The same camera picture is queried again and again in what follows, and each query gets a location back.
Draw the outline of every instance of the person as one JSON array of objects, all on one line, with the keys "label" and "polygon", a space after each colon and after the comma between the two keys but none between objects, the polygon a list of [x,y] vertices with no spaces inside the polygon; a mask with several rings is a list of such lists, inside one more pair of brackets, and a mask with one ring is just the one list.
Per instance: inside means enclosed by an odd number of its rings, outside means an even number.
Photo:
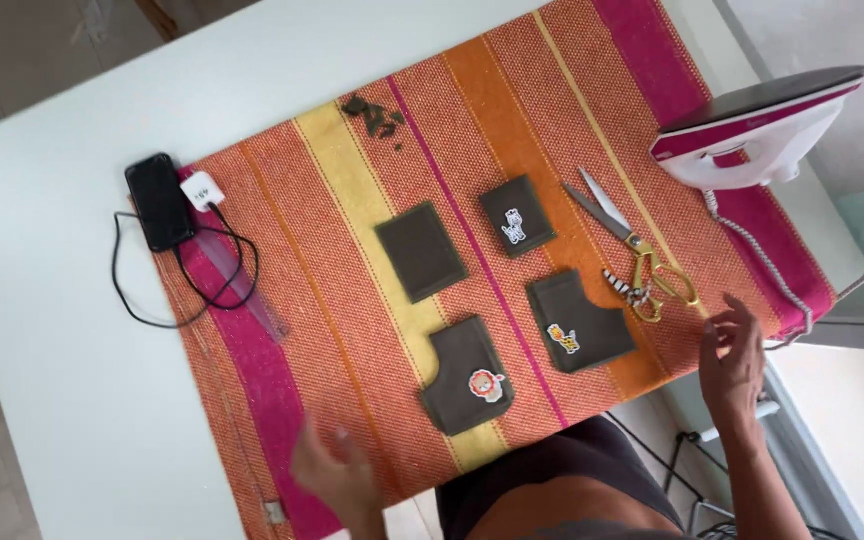
[{"label": "person", "polygon": [[[718,429],[731,482],[739,540],[805,540],[798,515],[754,416],[765,356],[755,317],[738,299],[709,318],[700,348],[702,398]],[[364,454],[339,433],[333,459],[307,423],[292,474],[335,512],[353,539],[384,539],[382,494]],[[629,440],[601,416],[519,448],[436,490],[446,539],[671,539],[678,515]]]}]

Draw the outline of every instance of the dark shorts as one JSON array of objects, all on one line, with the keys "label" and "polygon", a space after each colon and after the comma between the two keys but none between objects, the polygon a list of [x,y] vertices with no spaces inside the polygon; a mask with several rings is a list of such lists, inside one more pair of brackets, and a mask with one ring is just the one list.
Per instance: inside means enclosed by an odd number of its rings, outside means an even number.
[{"label": "dark shorts", "polygon": [[678,514],[629,439],[614,423],[593,416],[436,488],[442,532],[447,540],[464,538],[512,489],[567,475],[614,487],[682,529]]}]

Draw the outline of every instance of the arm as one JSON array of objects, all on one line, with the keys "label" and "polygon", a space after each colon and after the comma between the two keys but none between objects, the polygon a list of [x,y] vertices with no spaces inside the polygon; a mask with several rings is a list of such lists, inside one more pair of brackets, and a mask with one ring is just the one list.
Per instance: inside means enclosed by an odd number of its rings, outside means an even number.
[{"label": "arm", "polygon": [[344,429],[339,428],[336,437],[347,463],[329,454],[315,423],[311,418],[306,421],[295,442],[292,476],[335,512],[352,540],[387,540],[382,493],[375,486],[371,466]]},{"label": "arm", "polygon": [[[738,299],[725,300],[731,309],[705,323],[699,380],[726,452],[738,537],[810,540],[755,419],[765,372],[761,328]],[[719,357],[723,347],[730,349]]]}]

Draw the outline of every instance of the gold scissors handle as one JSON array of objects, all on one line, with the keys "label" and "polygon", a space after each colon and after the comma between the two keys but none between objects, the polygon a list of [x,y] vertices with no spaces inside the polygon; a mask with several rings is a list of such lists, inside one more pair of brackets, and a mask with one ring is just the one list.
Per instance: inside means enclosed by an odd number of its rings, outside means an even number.
[{"label": "gold scissors handle", "polygon": [[[678,300],[681,300],[687,306],[694,306],[699,302],[699,291],[695,289],[689,276],[675,266],[662,262],[662,260],[658,258],[658,253],[655,252],[651,244],[642,240],[642,238],[634,232],[629,234],[629,237],[625,239],[625,244],[629,246],[631,251],[635,252],[635,270],[631,276],[631,286],[633,288],[642,288],[642,271],[644,270],[645,259],[647,258],[649,260],[649,270],[652,273],[652,280],[658,288],[662,289],[670,296],[674,296]],[[685,287],[685,290],[679,291],[676,289],[672,283],[662,276],[663,273],[670,273],[677,276]],[[645,322],[658,322],[661,319],[661,308],[663,302],[653,296],[649,296],[648,303],[652,307],[651,313],[646,313],[642,309],[645,303],[633,306],[632,310]]]}]

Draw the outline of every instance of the dark felt piece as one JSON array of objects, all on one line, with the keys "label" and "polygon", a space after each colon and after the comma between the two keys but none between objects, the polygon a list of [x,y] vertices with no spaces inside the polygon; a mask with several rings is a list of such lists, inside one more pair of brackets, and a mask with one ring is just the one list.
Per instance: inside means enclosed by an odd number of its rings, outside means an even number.
[{"label": "dark felt piece", "polygon": [[[437,331],[430,338],[438,355],[438,374],[422,391],[422,402],[435,427],[447,436],[455,436],[509,410],[515,392],[478,315]],[[502,397],[495,402],[469,389],[469,378],[480,369],[505,377],[498,381]]]},{"label": "dark felt piece", "polygon": [[[510,179],[501,186],[479,195],[479,202],[486,211],[488,221],[495,228],[498,239],[502,241],[505,252],[512,258],[522,253],[533,250],[545,242],[555,238],[555,231],[545,217],[529,175],[521,175]],[[522,232],[525,238],[512,243],[509,236],[502,227],[509,227],[509,220],[505,212],[511,209],[518,210],[522,217]]]},{"label": "dark felt piece", "polygon": [[[527,289],[535,322],[559,371],[575,373],[635,350],[635,342],[625,326],[625,312],[600,308],[585,298],[578,270],[530,283]],[[569,354],[553,339],[548,333],[553,324],[558,324],[566,334],[574,330],[579,349]]]},{"label": "dark felt piece", "polygon": [[375,227],[375,232],[413,304],[468,276],[431,202]]}]

